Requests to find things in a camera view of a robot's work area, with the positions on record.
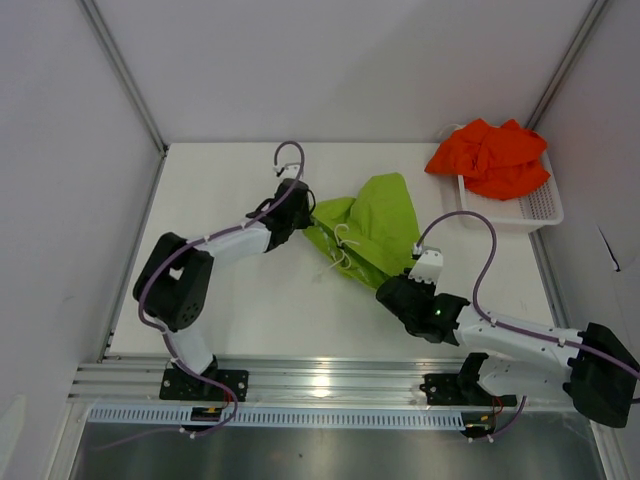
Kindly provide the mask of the lime green shorts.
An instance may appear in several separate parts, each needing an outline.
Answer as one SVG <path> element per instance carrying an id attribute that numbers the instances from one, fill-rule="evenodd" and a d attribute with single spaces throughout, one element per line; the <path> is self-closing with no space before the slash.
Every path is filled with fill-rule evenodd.
<path id="1" fill-rule="evenodd" d="M 404 177 L 371 177 L 354 197 L 318 203 L 304 236 L 339 274 L 377 290 L 414 266 L 420 235 Z"/>

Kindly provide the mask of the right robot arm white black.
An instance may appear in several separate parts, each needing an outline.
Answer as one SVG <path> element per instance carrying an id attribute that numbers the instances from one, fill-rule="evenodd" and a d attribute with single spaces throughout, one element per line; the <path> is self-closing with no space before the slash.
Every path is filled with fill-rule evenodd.
<path id="1" fill-rule="evenodd" d="M 386 280 L 376 299 L 410 335 L 469 349 L 456 380 L 468 403 L 504 395 L 570 399 L 591 421 L 612 428 L 628 423 L 639 363 L 604 325 L 546 328 L 479 312 L 470 301 L 406 275 Z"/>

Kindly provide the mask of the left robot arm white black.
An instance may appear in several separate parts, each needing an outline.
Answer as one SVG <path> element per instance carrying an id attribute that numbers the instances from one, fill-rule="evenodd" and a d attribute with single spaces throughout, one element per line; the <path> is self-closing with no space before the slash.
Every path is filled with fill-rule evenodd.
<path id="1" fill-rule="evenodd" d="M 132 295 L 140 321 L 161 334 L 192 398 L 207 399 L 217 387 L 217 358 L 196 324 L 212 275 L 283 245 L 311 226 L 314 207 L 309 186 L 289 178 L 236 226 L 191 241 L 168 232 L 156 242 Z"/>

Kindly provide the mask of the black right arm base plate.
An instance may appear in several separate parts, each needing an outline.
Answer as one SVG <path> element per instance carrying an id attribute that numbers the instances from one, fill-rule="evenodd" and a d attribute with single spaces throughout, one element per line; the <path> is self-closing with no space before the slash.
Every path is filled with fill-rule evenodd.
<path id="1" fill-rule="evenodd" d="M 496 397 L 483 389 L 468 375 L 452 373 L 430 373 L 423 376 L 419 389 L 426 395 L 427 403 L 433 406 L 480 406 L 503 405 L 515 407 L 515 395 Z"/>

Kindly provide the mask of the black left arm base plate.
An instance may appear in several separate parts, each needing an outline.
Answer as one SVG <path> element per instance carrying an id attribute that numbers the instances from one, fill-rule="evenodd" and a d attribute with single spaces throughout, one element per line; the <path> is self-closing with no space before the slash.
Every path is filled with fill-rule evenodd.
<path id="1" fill-rule="evenodd" d="M 233 400 L 231 391 L 238 402 L 246 400 L 249 386 L 249 372 L 239 369 L 220 369 L 217 363 L 208 367 L 201 376 L 215 381 L 220 386 L 199 380 L 174 363 L 168 365 L 160 383 L 159 398 L 168 401 L 211 401 Z"/>

